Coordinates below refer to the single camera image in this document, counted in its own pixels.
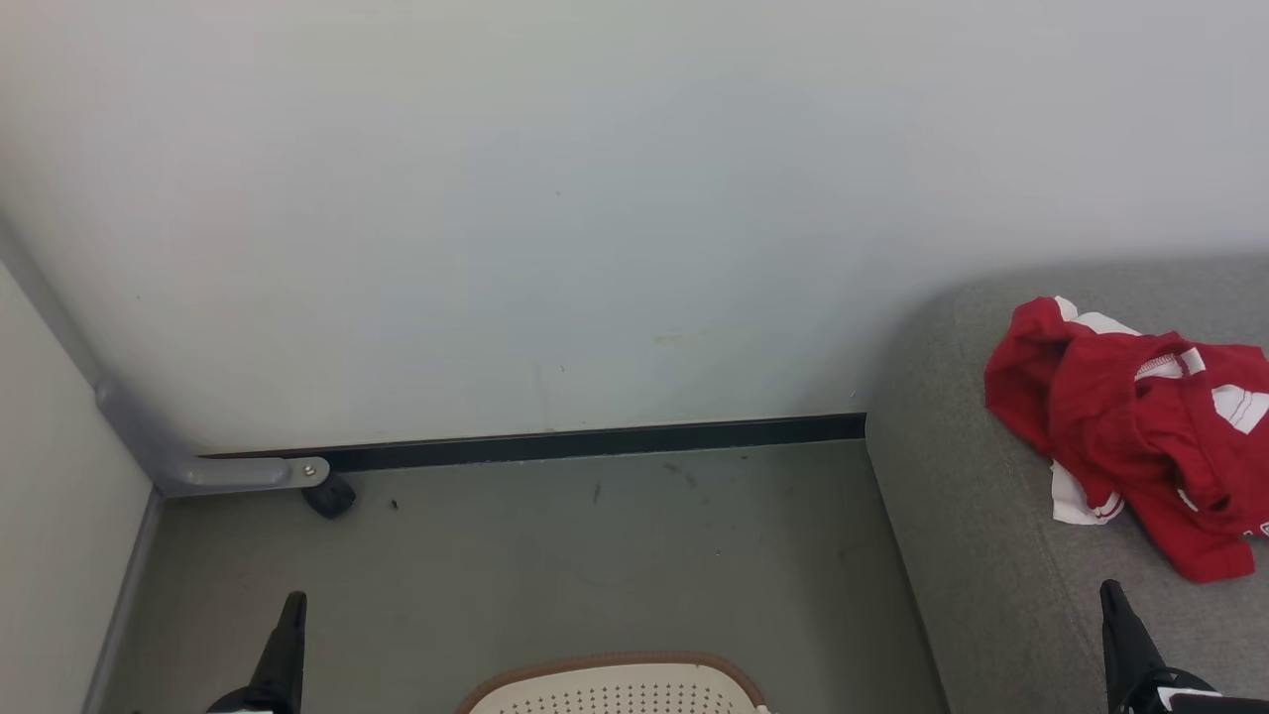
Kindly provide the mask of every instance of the light gray wall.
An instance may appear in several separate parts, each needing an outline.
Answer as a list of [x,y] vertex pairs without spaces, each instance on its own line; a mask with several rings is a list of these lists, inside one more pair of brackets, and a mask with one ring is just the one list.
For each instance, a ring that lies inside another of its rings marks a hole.
[[79,711],[150,482],[93,389],[0,266],[0,692]]
[[212,451],[857,411],[950,282],[1261,243],[1266,25],[1261,0],[10,0],[0,205]]

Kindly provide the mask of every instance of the red shirt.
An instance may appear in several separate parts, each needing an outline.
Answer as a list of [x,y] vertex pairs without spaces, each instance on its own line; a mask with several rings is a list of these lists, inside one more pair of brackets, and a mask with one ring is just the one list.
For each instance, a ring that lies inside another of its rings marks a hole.
[[1121,493],[1181,576],[1255,571],[1242,536],[1269,535],[1260,347],[1099,334],[1038,297],[1014,311],[985,383],[994,415],[1070,471],[1090,509]]

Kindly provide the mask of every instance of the brown chair rim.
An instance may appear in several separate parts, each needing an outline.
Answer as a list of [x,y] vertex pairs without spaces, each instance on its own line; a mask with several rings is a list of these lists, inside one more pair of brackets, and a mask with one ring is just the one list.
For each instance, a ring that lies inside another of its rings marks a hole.
[[758,690],[758,685],[755,685],[754,681],[740,670],[740,667],[732,665],[722,657],[718,657],[717,654],[709,654],[707,652],[631,652],[622,654],[591,654],[590,657],[558,659],[556,662],[544,662],[542,665],[533,665],[519,670],[511,670],[510,672],[503,672],[496,677],[486,680],[478,687],[472,690],[472,692],[467,695],[467,699],[458,705],[457,714],[471,714],[482,699],[492,694],[495,690],[508,685],[514,685],[525,680],[534,680],[537,677],[547,677],[549,675],[561,675],[563,672],[596,670],[599,667],[619,667],[623,665],[699,665],[703,667],[711,667],[735,680],[736,684],[740,685],[740,689],[745,690],[745,695],[749,696],[749,701],[755,709],[766,704],[766,701],[763,700],[763,692]]

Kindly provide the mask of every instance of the cloth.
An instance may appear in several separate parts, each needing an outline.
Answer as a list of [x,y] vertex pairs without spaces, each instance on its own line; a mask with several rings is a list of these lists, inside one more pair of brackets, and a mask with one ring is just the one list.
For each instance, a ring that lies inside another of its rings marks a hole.
[[985,383],[987,408],[1068,472],[1094,515],[1127,500],[1192,581],[1254,572],[1242,536],[1269,535],[1259,347],[1142,335],[1039,297],[1014,311]]

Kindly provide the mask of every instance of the black rubber stopper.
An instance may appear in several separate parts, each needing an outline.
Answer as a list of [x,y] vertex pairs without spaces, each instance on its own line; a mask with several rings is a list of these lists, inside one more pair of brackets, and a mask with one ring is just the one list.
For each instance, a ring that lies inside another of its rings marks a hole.
[[353,487],[334,472],[322,483],[299,491],[305,495],[310,509],[331,521],[343,516],[357,501]]

